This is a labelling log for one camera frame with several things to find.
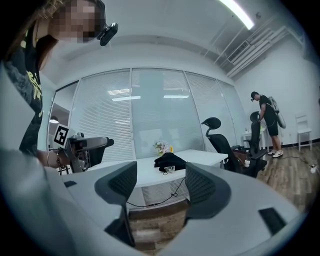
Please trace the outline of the white side table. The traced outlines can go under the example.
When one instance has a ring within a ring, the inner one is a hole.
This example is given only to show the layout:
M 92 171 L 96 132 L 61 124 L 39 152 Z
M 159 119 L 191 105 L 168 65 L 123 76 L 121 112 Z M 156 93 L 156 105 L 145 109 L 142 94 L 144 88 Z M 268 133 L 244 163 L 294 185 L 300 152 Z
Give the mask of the white side table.
M 252 133 L 251 131 L 246 131 L 245 133 L 242 134 L 242 141 L 245 147 L 249 147 L 249 140 L 252 138 Z M 259 147 L 261 149 L 266 148 L 266 130 L 263 128 L 260 130 L 260 135 L 259 135 Z

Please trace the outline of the ceiling light strip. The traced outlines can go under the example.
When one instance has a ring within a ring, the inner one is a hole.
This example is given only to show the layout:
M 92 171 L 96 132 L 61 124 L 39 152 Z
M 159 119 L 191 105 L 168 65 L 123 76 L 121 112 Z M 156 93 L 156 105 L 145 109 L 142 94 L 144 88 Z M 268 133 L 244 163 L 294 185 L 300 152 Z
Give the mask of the ceiling light strip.
M 254 22 L 249 17 L 249 15 L 235 0 L 218 1 L 221 2 L 224 6 L 226 6 L 229 10 L 231 10 L 248 30 L 251 30 L 255 26 Z

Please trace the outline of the ceiling air vent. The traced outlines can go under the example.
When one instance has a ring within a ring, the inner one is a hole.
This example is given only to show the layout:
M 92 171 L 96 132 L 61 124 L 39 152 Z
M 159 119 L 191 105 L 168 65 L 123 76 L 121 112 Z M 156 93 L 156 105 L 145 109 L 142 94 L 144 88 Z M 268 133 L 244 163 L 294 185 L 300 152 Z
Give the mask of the ceiling air vent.
M 242 54 L 242 52 L 246 51 L 250 46 L 251 44 L 247 40 L 245 40 L 230 54 L 227 60 L 230 63 L 233 63 Z

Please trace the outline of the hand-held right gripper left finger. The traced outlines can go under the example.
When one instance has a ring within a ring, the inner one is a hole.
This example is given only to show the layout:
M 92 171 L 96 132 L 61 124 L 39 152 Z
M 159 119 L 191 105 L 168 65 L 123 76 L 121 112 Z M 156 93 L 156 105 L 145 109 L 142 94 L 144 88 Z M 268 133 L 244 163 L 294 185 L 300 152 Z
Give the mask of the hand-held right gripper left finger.
M 127 200 L 137 182 L 137 162 L 59 175 L 45 168 L 76 256 L 147 256 L 135 249 Z

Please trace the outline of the brown bag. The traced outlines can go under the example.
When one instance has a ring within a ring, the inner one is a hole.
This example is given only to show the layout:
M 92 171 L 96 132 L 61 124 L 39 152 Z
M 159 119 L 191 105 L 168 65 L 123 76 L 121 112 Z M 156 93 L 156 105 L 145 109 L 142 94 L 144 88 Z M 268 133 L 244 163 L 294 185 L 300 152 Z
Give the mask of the brown bag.
M 244 162 L 245 162 L 245 160 L 250 161 L 250 160 L 249 160 L 249 157 L 248 157 L 248 154 L 247 154 L 245 151 L 241 151 L 241 150 L 237 150 L 237 149 L 233 149 L 232 151 L 233 151 L 235 157 L 237 158 L 240 166 L 241 166 L 242 168 L 245 168 L 245 167 L 244 167 Z

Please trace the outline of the person's black printed shirt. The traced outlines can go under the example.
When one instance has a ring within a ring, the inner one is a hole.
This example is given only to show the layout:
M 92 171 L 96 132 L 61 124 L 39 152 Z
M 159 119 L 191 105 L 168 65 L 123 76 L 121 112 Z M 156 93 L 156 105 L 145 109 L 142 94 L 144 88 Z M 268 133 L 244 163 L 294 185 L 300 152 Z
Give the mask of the person's black printed shirt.
M 24 34 L 20 46 L 4 62 L 13 85 L 34 111 L 34 116 L 23 136 L 19 150 L 26 155 L 37 156 L 38 134 L 43 118 L 43 95 L 39 74 L 37 49 L 33 46 L 35 26 Z

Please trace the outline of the white wooden chair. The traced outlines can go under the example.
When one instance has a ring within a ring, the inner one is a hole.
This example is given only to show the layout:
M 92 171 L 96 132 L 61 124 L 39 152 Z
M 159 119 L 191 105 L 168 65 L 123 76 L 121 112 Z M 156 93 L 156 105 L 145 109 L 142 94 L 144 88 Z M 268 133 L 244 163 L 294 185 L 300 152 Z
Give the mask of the white wooden chair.
M 309 147 L 312 150 L 312 129 L 308 126 L 308 117 L 305 113 L 296 113 L 295 120 L 297 125 L 298 150 L 301 147 Z M 307 136 L 307 144 L 302 145 L 302 137 Z

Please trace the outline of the black mesh office chair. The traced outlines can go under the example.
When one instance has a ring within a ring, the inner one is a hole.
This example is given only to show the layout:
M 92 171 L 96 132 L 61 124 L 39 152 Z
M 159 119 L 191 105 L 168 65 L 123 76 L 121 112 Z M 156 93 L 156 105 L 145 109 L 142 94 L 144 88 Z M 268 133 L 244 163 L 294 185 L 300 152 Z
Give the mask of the black mesh office chair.
M 209 134 L 211 130 L 216 130 L 220 128 L 221 121 L 216 117 L 209 117 L 205 121 L 201 123 L 202 125 L 206 125 L 208 130 L 206 131 L 205 136 L 208 138 L 212 146 L 219 154 L 226 154 L 227 158 L 223 161 L 223 166 L 225 170 L 252 176 L 253 169 L 249 166 L 249 168 L 241 167 L 240 163 L 238 162 L 235 154 L 233 153 L 233 149 L 230 147 L 230 144 L 226 137 L 222 134 Z
M 252 176 L 257 177 L 259 171 L 263 171 L 267 165 L 267 161 L 263 157 L 267 154 L 266 149 L 260 148 L 261 136 L 261 116 L 259 111 L 255 111 L 250 115 L 251 121 L 251 139 L 244 140 L 249 143 L 250 161 L 254 162 L 254 169 Z

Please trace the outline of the potted artificial flower bouquet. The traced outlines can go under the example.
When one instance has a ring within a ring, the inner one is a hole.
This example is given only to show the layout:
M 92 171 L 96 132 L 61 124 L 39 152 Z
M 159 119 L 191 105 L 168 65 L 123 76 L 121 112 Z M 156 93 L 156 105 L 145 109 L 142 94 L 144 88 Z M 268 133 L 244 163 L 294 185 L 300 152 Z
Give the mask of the potted artificial flower bouquet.
M 172 145 L 169 145 L 168 143 L 166 143 L 165 141 L 157 141 L 154 143 L 153 147 L 155 148 L 158 156 L 162 156 L 165 153 L 173 153 L 174 152 L 174 148 Z

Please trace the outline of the black fabric bag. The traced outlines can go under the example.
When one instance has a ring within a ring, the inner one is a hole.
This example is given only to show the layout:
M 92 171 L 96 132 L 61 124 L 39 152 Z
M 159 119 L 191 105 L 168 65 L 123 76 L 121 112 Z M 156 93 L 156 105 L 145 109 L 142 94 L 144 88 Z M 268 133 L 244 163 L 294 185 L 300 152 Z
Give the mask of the black fabric bag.
M 154 160 L 154 167 L 158 168 L 160 172 L 166 173 L 165 167 L 175 166 L 175 171 L 179 171 L 186 168 L 186 163 L 174 153 L 167 152 Z

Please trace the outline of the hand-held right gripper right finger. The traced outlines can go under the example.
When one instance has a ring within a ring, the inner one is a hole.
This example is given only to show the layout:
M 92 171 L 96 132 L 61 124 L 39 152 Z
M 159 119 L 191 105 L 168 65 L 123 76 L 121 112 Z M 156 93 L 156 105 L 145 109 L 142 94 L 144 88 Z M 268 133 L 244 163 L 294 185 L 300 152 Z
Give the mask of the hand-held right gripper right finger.
M 188 162 L 190 196 L 181 232 L 159 256 L 272 256 L 303 215 L 260 180 Z

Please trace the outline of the person's left forearm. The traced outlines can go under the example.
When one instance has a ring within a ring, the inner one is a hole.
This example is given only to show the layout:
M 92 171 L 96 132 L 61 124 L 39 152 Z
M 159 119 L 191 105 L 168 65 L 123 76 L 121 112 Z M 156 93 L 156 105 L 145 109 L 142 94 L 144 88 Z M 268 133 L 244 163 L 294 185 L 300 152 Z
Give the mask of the person's left forearm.
M 37 150 L 36 157 L 45 167 L 57 169 L 70 163 L 67 156 L 61 150 L 43 151 Z

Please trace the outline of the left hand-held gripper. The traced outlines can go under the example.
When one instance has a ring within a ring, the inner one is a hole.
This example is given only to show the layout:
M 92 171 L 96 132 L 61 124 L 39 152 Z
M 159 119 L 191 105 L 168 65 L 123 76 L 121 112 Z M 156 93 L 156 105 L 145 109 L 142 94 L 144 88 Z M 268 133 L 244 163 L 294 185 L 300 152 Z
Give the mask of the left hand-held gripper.
M 108 137 L 88 138 L 86 151 L 84 135 L 72 128 L 58 124 L 53 135 L 53 149 L 63 151 L 70 162 L 72 173 L 81 173 L 88 166 L 95 166 L 102 162 L 105 149 L 114 145 L 114 140 Z

